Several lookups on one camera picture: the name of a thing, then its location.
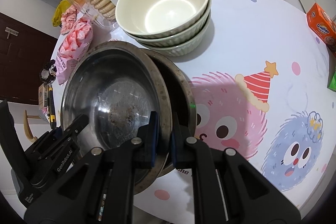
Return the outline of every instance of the stacked bowls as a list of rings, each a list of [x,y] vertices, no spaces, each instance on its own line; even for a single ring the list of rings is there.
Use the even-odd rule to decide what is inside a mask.
[[[181,56],[202,41],[210,23],[211,0],[118,0],[119,26],[141,45]]]

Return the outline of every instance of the yellow star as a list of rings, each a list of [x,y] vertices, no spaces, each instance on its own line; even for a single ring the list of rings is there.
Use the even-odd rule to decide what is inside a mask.
[[[269,63],[268,61],[266,61],[266,68],[264,68],[264,71],[268,72],[270,77],[273,78],[274,75],[279,75],[276,67],[277,67],[277,64],[275,62]]]

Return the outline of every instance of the orange box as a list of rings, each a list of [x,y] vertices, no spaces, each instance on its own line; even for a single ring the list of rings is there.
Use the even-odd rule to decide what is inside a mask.
[[[327,44],[332,52],[336,52],[336,24],[327,13],[315,3],[307,13],[309,27]]]

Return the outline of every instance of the pink candy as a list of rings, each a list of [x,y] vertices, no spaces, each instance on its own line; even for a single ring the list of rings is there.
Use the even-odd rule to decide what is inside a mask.
[[[61,23],[61,34],[67,34],[73,27],[77,18],[77,9],[71,5],[65,13],[62,14]]]
[[[77,63],[87,52],[92,38],[93,30],[90,20],[86,17],[77,20],[58,49],[56,68],[59,85],[68,80]]]

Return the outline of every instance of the small box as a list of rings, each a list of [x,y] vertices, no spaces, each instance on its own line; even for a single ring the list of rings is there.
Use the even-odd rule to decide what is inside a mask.
[[[307,21],[309,27],[323,40],[328,48],[335,53],[336,24],[317,3],[315,3],[307,13]]]
[[[42,84],[39,87],[39,109],[48,106],[48,85]]]

